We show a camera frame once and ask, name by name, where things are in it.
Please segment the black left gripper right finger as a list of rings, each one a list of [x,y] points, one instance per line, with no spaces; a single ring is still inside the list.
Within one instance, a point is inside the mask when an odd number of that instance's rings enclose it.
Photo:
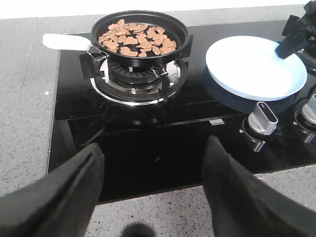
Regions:
[[[314,237],[316,213],[258,180],[209,136],[202,185],[217,237]]]

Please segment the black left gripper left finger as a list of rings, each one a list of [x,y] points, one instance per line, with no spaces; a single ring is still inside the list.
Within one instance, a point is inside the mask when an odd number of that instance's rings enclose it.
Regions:
[[[0,199],[2,237],[82,237],[101,193],[104,155],[85,147],[36,182]]]

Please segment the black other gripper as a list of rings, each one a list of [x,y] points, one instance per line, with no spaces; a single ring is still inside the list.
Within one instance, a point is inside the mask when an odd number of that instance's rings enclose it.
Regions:
[[[316,1],[309,1],[304,10],[302,17],[290,15],[285,24],[282,32],[285,39],[275,49],[281,59],[316,43]]]

